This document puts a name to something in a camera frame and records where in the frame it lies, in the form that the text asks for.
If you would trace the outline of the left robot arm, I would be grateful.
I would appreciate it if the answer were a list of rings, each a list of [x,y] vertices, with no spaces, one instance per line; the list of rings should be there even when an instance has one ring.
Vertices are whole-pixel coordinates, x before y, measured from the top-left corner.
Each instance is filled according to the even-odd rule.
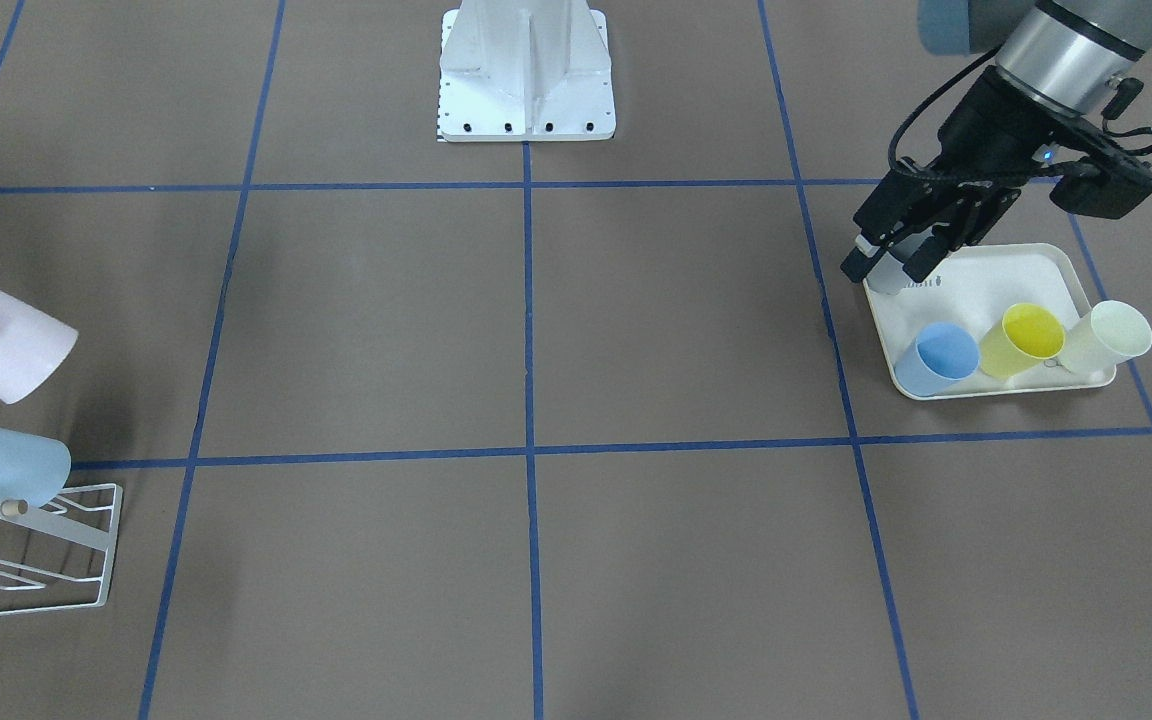
[[[1140,94],[1134,65],[1152,50],[1152,1],[923,1],[920,37],[970,54],[973,78],[938,128],[929,164],[887,150],[888,172],[854,215],[859,240],[841,270],[854,283],[922,282],[977,247],[1033,179],[1078,217],[1124,218],[1152,195],[1152,127],[1115,131]],[[893,281],[899,273],[901,281]]]

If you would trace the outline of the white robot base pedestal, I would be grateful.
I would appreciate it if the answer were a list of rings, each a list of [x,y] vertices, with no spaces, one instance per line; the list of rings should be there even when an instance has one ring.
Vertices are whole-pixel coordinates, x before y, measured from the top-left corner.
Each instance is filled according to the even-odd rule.
[[[616,135],[608,23],[585,1],[462,1],[440,31],[438,141]]]

